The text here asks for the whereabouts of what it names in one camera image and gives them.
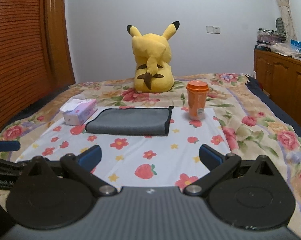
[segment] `curtain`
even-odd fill
[[[277,2],[287,35],[286,42],[290,43],[291,39],[296,40],[296,33],[294,29],[294,24],[292,22],[292,13],[289,7],[289,0],[277,0]]]

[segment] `plush toy ear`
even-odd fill
[[[163,33],[163,37],[166,40],[169,40],[176,33],[178,27],[179,27],[179,21],[173,22],[166,28],[166,30]]]
[[[141,33],[139,32],[139,30],[132,26],[132,25],[127,25],[127,31],[129,32],[129,34],[132,36],[132,37],[135,37],[135,36],[141,36]]]

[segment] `orange cup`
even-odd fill
[[[193,120],[200,120],[204,117],[204,108],[209,91],[208,84],[200,80],[189,81],[187,86],[188,113]]]

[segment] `tissue box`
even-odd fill
[[[74,110],[63,112],[65,124],[81,126],[97,110],[96,100],[78,105]]]

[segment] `light switch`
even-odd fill
[[[207,33],[214,33],[214,27],[213,26],[206,26]]]
[[[214,33],[220,34],[220,27],[214,27]]]

